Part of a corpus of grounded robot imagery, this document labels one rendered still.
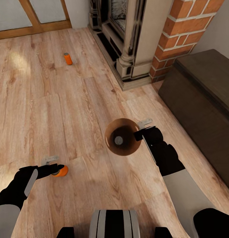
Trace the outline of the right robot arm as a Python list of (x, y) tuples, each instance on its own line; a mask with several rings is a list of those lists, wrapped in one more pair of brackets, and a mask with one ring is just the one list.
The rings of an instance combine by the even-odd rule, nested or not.
[(172, 199), (178, 219), (191, 238), (229, 238), (229, 215), (206, 197), (178, 159), (177, 151), (163, 141), (161, 131), (148, 118), (137, 123), (136, 141), (144, 140)]

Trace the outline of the can of soda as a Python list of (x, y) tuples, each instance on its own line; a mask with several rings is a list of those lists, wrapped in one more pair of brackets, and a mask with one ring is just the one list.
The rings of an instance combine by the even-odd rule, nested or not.
[(116, 145), (122, 145), (124, 143), (124, 139), (122, 136), (118, 135), (115, 137), (114, 142)]
[(68, 167), (64, 166), (57, 173), (53, 173), (52, 176), (54, 176), (54, 177), (61, 177), (61, 176), (65, 176), (67, 173), (68, 173)]
[(68, 53), (64, 53), (64, 58), (68, 65), (72, 65), (73, 62), (72, 62), (71, 57)]

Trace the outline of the trash can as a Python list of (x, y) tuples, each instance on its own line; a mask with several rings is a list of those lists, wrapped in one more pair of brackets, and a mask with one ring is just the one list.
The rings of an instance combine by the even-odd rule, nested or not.
[[(105, 130), (105, 144), (114, 154), (118, 156), (129, 156), (135, 153), (141, 145), (142, 140), (136, 141), (133, 134), (139, 129), (138, 125), (130, 119), (119, 118), (113, 120)], [(124, 139), (122, 145), (116, 145), (114, 142), (115, 137), (118, 135)]]

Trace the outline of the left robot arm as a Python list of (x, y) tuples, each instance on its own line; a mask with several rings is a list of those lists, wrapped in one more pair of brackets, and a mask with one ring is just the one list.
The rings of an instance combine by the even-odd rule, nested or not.
[(7, 188), (0, 192), (0, 238), (11, 238), (24, 201), (37, 179), (57, 173), (65, 165), (52, 164), (59, 156), (44, 158), (41, 167), (20, 168)]

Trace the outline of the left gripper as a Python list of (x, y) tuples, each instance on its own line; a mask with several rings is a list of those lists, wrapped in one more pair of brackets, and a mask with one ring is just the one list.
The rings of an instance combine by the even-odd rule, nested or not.
[(47, 166), (41, 166), (45, 169), (45, 173), (43, 177), (49, 176), (50, 174), (57, 173), (60, 169), (62, 169), (65, 165), (52, 164)]

